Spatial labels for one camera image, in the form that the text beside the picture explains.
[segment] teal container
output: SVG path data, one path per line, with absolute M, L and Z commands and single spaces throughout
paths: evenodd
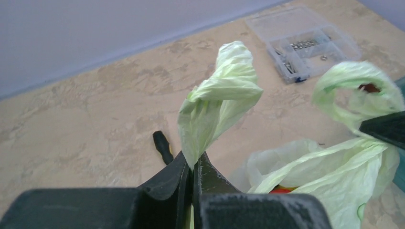
M 395 83 L 401 88 L 402 94 L 405 95 L 405 77 L 397 80 Z M 398 152 L 400 161 L 394 177 L 394 183 L 405 192 L 405 150 L 398 149 Z

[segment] beige tabletop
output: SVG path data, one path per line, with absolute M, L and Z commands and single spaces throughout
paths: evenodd
M 392 79 L 405 75 L 405 33 L 382 17 L 355 0 L 292 4 L 298 2 L 350 34 L 363 60 Z M 208 149 L 220 172 L 227 176 L 250 153 L 293 140 L 332 146 L 353 137 L 310 104 L 317 77 L 285 85 L 265 45 L 240 19 L 1 101 L 0 214 L 30 188 L 133 187 L 148 180 L 164 167 L 152 133 L 162 130 L 180 150 L 179 107 L 214 71 L 218 48 L 235 40 L 252 52 L 264 93 Z M 405 228 L 405 194 L 392 184 L 370 201 L 363 228 Z

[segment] black and yellow handle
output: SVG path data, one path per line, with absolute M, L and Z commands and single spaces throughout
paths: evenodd
M 159 130 L 153 133 L 153 141 L 155 147 L 162 155 L 163 161 L 166 165 L 173 161 L 173 154 L 171 154 L 170 144 L 165 135 Z

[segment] light green plastic bag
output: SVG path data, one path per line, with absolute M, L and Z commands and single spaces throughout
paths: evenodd
M 191 169 L 203 152 L 260 99 L 250 51 L 240 41 L 224 44 L 213 75 L 195 87 L 177 120 L 181 149 Z
M 373 83 L 381 90 L 358 90 Z M 353 89 L 348 108 L 335 103 L 336 90 Z M 315 86 L 313 103 L 360 137 L 323 149 L 312 140 L 291 142 L 253 153 L 229 177 L 241 191 L 269 193 L 276 185 L 298 187 L 324 205 L 334 229 L 359 229 L 365 203 L 392 182 L 399 154 L 390 144 L 361 133 L 363 120 L 405 110 L 396 85 L 368 62 L 343 62 L 326 72 Z

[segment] screwdriver handle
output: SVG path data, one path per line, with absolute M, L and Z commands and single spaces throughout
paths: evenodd
M 163 132 L 156 131 L 153 133 L 153 141 L 155 142 L 155 147 L 162 155 L 163 161 L 166 165 L 173 161 L 173 154 L 171 154 L 170 144 L 167 141 Z

